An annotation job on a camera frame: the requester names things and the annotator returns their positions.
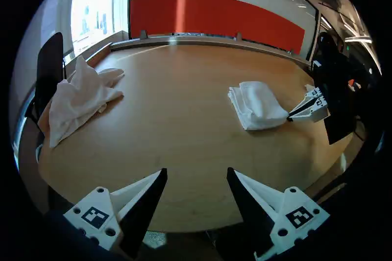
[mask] folded white towel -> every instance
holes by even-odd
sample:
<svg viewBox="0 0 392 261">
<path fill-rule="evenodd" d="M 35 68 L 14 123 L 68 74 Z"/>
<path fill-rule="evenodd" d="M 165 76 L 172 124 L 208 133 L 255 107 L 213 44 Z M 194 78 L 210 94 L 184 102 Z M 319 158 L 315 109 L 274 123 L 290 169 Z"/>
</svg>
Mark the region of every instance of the folded white towel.
<svg viewBox="0 0 392 261">
<path fill-rule="evenodd" d="M 106 103 L 123 95 L 110 88 L 124 75 L 121 69 L 105 69 L 97 73 L 82 56 L 76 60 L 76 70 L 72 80 L 64 79 L 57 84 L 50 110 L 50 142 L 54 148 L 58 143 L 81 127 L 94 115 L 102 113 Z"/>
<path fill-rule="evenodd" d="M 245 130 L 276 127 L 289 116 L 269 87 L 260 81 L 246 81 L 239 88 L 229 88 L 228 96 Z"/>
</svg>

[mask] orange panel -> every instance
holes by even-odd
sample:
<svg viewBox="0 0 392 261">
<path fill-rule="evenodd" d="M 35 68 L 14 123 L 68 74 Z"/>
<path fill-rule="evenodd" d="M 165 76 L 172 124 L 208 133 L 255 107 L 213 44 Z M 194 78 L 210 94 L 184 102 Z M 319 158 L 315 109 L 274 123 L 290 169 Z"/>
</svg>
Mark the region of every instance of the orange panel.
<svg viewBox="0 0 392 261">
<path fill-rule="evenodd" d="M 198 32 L 235 37 L 299 54 L 305 30 L 287 19 L 238 0 L 132 0 L 131 37 Z"/>
</svg>

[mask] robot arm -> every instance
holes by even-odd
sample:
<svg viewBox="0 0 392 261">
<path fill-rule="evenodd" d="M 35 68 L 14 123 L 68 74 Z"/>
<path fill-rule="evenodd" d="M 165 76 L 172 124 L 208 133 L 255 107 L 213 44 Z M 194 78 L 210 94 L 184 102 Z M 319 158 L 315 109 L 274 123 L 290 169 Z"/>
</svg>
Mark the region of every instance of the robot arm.
<svg viewBox="0 0 392 261">
<path fill-rule="evenodd" d="M 134 259 L 167 178 L 163 168 L 114 192 L 97 187 L 64 217 L 96 245 Z"/>
</svg>

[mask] wooden table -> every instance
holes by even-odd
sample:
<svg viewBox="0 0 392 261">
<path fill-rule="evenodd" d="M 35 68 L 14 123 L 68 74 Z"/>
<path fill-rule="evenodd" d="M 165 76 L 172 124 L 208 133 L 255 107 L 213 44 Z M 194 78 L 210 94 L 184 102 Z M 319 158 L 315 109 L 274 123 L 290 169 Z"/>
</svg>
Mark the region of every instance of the wooden table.
<svg viewBox="0 0 392 261">
<path fill-rule="evenodd" d="M 188 232 L 241 221 L 226 181 L 238 171 L 278 190 L 305 189 L 338 159 L 351 136 L 328 145 L 324 123 L 287 122 L 245 131 L 227 97 L 242 81 L 266 82 L 290 111 L 312 79 L 290 60 L 227 47 L 161 46 L 112 52 L 97 67 L 121 68 L 124 97 L 49 149 L 39 169 L 76 203 L 92 189 L 117 190 L 166 167 L 168 182 L 150 230 Z"/>
</svg>

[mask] black office chair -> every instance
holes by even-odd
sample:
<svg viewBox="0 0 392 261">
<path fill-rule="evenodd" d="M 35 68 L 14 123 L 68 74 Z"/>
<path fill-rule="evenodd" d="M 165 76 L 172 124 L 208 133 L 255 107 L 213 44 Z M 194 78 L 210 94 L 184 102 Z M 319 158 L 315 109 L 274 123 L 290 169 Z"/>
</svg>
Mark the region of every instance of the black office chair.
<svg viewBox="0 0 392 261">
<path fill-rule="evenodd" d="M 61 32 L 57 32 L 51 36 L 38 53 L 35 95 L 25 114 L 36 124 L 56 92 L 57 84 L 66 78 L 65 66 L 63 65 L 63 35 Z"/>
</svg>

